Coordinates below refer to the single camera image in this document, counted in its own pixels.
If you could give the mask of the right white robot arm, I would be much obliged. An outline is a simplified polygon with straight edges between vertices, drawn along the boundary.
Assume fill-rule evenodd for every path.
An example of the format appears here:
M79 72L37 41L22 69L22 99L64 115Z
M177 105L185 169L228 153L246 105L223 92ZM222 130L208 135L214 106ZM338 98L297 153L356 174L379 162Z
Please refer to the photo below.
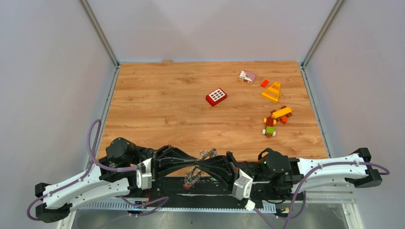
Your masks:
M368 148L359 148L348 156L326 159L288 157L266 148L258 155L257 162L237 162L228 152L195 165L224 184L238 200L247 200L259 192L271 199L288 199L308 189L328 185L379 186L382 175L370 160Z

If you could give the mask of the large grey toothed keyring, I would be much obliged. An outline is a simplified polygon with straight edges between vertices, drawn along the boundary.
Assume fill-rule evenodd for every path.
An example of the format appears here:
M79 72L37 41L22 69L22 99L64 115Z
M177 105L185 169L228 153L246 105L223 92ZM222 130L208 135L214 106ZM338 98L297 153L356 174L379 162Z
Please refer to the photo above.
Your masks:
M202 150L200 152L200 158L198 158L198 160L210 159L217 156L217 154L218 152L216 148L212 148L211 150ZM201 179L203 173L204 172L202 170L194 166L186 173L184 177L184 184L192 187Z

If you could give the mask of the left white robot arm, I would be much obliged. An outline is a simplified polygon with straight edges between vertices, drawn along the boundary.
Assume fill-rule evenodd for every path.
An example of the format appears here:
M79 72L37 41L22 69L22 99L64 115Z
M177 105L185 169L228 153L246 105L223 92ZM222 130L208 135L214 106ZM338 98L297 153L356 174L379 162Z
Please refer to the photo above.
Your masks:
M42 203L36 206L34 219L56 222L99 200L129 194L141 197L152 188L153 180L190 167L197 160L170 145L152 149L124 138L114 139L106 153L100 160L92 157L87 170L63 182L37 184L35 195Z

